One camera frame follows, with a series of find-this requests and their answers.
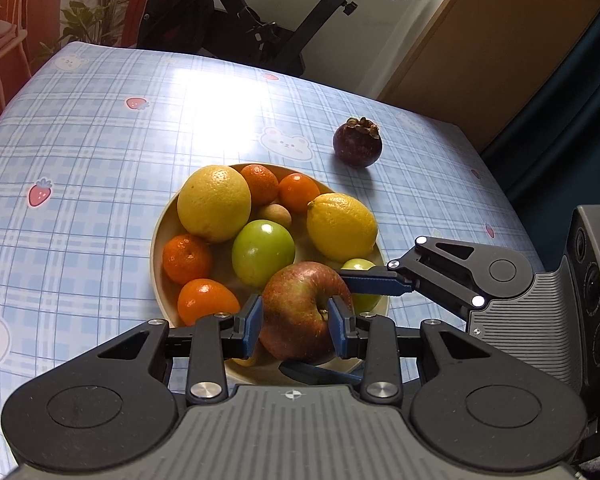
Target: purple fruit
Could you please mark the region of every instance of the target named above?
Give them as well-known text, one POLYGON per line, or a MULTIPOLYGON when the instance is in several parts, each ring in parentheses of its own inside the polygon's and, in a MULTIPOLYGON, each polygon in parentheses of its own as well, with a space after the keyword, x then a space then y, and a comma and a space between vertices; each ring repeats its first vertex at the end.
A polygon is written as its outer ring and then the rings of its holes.
POLYGON ((333 151, 345 164, 366 168, 382 153, 378 126, 367 118, 347 119, 333 134, 333 151))

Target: gray ribbed surface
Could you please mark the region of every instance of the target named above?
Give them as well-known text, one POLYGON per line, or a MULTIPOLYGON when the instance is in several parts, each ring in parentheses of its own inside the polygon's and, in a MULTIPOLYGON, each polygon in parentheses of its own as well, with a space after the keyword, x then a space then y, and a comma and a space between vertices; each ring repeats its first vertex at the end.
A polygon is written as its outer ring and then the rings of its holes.
POLYGON ((582 386, 580 321, 567 258, 555 272, 536 274, 515 300, 493 300, 470 317, 469 333, 567 383, 582 386))
MULTIPOLYGON (((487 480, 443 462, 397 410, 357 401, 346 386, 242 386, 217 406, 187 412, 173 436, 138 462, 80 480, 487 480)), ((57 480, 28 466, 10 480, 57 480)), ((525 476, 573 480, 566 468, 525 476)))

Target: white wall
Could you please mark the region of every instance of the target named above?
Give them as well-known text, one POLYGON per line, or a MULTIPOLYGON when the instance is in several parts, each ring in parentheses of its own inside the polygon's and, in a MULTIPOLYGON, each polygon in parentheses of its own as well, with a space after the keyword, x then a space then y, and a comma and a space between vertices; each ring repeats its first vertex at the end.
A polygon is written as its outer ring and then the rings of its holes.
MULTIPOLYGON (((246 1, 263 20, 294 30, 319 0, 246 1)), ((375 97, 405 51, 409 28, 433 14, 442 0, 349 1, 358 9, 351 16, 338 10, 302 52, 304 77, 375 97)))

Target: plate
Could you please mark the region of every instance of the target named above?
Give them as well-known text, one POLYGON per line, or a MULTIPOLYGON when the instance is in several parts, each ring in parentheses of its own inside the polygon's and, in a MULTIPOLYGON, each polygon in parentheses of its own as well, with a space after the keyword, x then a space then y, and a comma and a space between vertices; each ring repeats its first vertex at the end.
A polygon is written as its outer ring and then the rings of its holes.
MULTIPOLYGON (((274 166, 272 164, 262 164, 273 172, 278 180, 282 180, 291 173, 298 173, 296 170, 274 166)), ((234 170, 240 171, 247 164, 233 164, 231 167, 234 170)), ((333 190, 325 186, 323 183, 313 179, 318 185, 320 193, 333 193, 333 190)), ((178 218, 176 204, 178 194, 174 195, 169 201, 164 211, 160 215, 160 219, 155 226, 154 237, 151 241, 151 256, 150 256, 150 272, 151 281, 154 288, 155 298, 158 301, 158 306, 164 314, 171 326, 184 326, 180 316, 178 315, 178 294, 181 286, 173 283, 162 270, 162 250, 164 245, 174 236, 185 234, 184 229, 178 218)), ((293 216, 291 235, 296 242, 296 259, 297 262, 312 261, 326 264, 333 269, 339 270, 340 265, 327 260, 320 254, 312 244, 309 235, 306 232, 306 220, 299 216, 293 216)), ((221 244, 211 245, 211 251, 214 258, 211 275, 212 280, 222 283, 235 294, 240 304, 244 304, 251 294, 259 294, 261 290, 244 285, 234 273, 231 264, 231 248, 234 241, 228 240, 221 244)), ((367 260, 372 261, 378 266, 384 266, 382 255, 378 245, 374 245, 371 254, 366 256, 367 260)), ((389 310, 389 301, 386 296, 382 296, 374 312, 386 316, 389 310)), ((238 364, 233 360, 225 361, 227 374, 236 382, 239 383, 254 383, 254 384, 298 384, 292 379, 289 379, 278 370, 280 361, 275 360, 259 343, 256 347, 256 364, 251 367, 246 367, 238 364)), ((342 360, 340 358, 332 359, 321 365, 323 368, 336 370, 339 372, 350 372, 360 363, 359 359, 342 360)))

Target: table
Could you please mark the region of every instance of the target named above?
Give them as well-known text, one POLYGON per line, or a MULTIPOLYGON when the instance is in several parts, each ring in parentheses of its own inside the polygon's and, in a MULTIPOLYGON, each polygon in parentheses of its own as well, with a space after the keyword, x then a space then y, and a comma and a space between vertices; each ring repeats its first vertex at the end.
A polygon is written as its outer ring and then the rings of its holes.
MULTIPOLYGON (((456 126, 220 60, 71 43, 0 118, 0 410, 30 378, 160 317, 149 247, 162 209, 195 169, 253 161, 362 200, 385 260, 433 235, 509 246, 541 270, 456 126), (384 150, 354 170, 331 137, 360 115, 378 123, 384 150)), ((461 326, 416 293, 392 298, 390 315, 400 326, 461 326)), ((411 360, 402 370, 417 377, 411 360)), ((13 467, 0 433, 0 478, 13 467)))

